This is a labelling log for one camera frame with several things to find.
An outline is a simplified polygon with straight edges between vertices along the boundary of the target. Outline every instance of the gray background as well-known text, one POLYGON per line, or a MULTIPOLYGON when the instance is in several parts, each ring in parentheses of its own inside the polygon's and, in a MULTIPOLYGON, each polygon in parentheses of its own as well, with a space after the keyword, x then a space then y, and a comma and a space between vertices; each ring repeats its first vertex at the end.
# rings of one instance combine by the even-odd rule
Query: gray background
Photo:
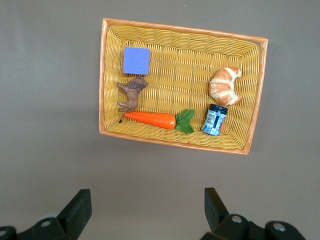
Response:
POLYGON ((0 0, 0 226, 23 231, 89 188, 81 240, 197 240, 215 187, 229 211, 319 239, 319 13, 318 0, 0 0), (249 155, 99 134, 105 17, 268 38, 249 155))

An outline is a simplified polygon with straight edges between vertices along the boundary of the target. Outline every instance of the blue block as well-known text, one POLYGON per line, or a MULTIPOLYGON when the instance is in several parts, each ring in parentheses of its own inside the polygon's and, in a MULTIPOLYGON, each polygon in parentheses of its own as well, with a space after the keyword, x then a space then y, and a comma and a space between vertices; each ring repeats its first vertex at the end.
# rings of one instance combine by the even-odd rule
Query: blue block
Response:
POLYGON ((124 47, 123 72, 125 74, 147 75, 149 73, 150 49, 124 47))

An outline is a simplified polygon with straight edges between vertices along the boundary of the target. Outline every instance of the croissant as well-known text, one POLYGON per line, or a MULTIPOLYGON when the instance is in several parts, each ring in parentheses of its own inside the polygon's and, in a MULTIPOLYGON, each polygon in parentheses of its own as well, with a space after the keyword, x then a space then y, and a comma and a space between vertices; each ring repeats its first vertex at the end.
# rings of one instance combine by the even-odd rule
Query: croissant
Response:
POLYGON ((236 104, 242 99, 234 90, 235 79, 241 76, 241 70, 236 67, 225 67, 215 74, 210 82, 209 93, 219 105, 236 104))

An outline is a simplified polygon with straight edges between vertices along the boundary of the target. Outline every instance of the toy carrot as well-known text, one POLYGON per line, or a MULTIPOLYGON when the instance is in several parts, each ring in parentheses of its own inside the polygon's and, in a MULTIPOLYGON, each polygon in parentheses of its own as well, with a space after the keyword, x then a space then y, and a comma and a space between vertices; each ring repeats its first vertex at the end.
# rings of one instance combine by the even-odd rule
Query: toy carrot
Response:
POLYGON ((154 125, 163 129, 176 128, 179 131, 183 131, 185 134, 191 134, 194 132, 193 128, 190 126, 190 121, 194 115, 195 110, 193 109, 186 109, 176 116, 171 113, 143 111, 126 112, 124 114, 127 118, 144 124, 154 125))

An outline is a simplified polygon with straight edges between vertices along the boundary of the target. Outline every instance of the blue jar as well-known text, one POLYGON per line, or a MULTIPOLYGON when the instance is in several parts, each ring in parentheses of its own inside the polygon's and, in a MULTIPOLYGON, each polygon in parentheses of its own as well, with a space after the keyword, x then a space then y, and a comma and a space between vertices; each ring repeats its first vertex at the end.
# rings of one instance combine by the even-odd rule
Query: blue jar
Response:
POLYGON ((228 108, 210 104, 204 125, 202 127, 202 131, 206 134, 219 136, 221 125, 224 122, 227 113, 228 108))

